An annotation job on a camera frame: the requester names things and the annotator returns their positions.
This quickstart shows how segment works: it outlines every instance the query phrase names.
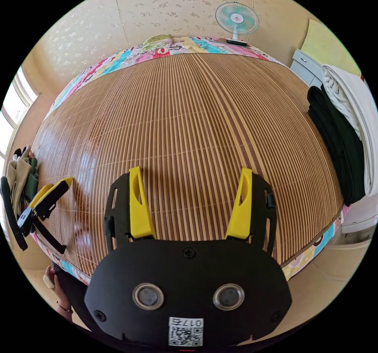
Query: electric fan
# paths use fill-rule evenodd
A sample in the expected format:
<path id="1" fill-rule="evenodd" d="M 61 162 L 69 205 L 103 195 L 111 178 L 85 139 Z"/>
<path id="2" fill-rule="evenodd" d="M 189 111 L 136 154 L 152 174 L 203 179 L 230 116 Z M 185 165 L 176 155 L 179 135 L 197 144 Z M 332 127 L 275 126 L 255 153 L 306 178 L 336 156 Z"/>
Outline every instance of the electric fan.
<path id="1" fill-rule="evenodd" d="M 238 3 L 227 2 L 221 4 L 215 11 L 217 23 L 226 31 L 233 33 L 232 39 L 227 39 L 227 43 L 247 46 L 247 42 L 239 38 L 254 32 L 259 27 L 259 17 L 250 7 Z"/>

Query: bed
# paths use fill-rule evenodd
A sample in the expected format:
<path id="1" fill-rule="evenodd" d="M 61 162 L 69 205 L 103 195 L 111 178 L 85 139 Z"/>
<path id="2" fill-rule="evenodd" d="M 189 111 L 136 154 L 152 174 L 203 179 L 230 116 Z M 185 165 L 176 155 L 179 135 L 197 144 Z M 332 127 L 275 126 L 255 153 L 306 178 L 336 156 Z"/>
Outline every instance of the bed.
<path id="1" fill-rule="evenodd" d="M 88 284 L 107 254 L 110 185 L 140 165 L 157 238 L 222 239 L 243 166 L 273 188 L 273 257 L 289 280 L 333 237 L 343 204 L 326 147 L 308 117 L 307 85 L 258 48 L 210 37 L 116 53 L 70 81 L 32 144 L 39 188 L 72 176 L 48 230 L 67 245 L 63 269 Z"/>

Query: label sticker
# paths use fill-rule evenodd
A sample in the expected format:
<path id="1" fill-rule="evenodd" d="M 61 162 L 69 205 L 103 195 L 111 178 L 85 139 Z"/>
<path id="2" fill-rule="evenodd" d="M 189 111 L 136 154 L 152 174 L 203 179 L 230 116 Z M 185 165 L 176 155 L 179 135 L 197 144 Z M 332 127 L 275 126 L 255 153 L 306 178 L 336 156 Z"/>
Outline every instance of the label sticker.
<path id="1" fill-rule="evenodd" d="M 169 318 L 169 341 L 171 346 L 202 346 L 204 320 Z"/>

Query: clothing pile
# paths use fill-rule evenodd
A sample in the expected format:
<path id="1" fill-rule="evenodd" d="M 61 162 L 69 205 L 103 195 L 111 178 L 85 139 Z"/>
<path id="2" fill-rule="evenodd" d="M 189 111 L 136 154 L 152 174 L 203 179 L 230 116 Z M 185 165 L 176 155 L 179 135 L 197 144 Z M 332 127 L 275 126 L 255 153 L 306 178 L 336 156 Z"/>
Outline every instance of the clothing pile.
<path id="1" fill-rule="evenodd" d="M 30 149 L 30 145 L 25 147 L 23 152 L 17 149 L 8 163 L 7 180 L 16 218 L 22 214 L 37 193 L 37 160 Z"/>
<path id="2" fill-rule="evenodd" d="M 378 194 L 378 110 L 363 81 L 322 66 L 321 89 L 310 87 L 309 116 L 335 167 L 344 203 Z"/>

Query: camera lens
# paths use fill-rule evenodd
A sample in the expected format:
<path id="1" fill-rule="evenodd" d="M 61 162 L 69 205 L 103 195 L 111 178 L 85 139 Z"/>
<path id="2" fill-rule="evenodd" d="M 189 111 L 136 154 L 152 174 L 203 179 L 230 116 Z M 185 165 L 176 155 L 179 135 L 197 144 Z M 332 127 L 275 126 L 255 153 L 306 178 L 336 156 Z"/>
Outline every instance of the camera lens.
<path id="1" fill-rule="evenodd" d="M 164 302 L 163 292 L 152 283 L 141 283 L 133 291 L 133 300 L 144 310 L 157 310 Z"/>
<path id="2" fill-rule="evenodd" d="M 244 290 L 234 283 L 221 286 L 214 293 L 214 305 L 223 311 L 235 310 L 244 301 Z"/>

